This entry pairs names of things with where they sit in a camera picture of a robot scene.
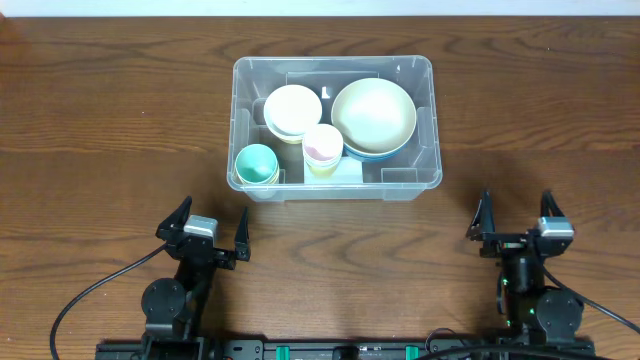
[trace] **white background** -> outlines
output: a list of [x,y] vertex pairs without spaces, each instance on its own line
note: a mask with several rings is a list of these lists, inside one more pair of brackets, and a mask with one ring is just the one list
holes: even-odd
[[13,16],[640,15],[640,0],[0,0]]

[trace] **teal cup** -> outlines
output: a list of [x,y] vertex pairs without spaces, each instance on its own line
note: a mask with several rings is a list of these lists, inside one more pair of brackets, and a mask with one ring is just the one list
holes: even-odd
[[279,176],[278,158],[268,146],[251,144],[236,157],[236,173],[245,184],[274,183]]

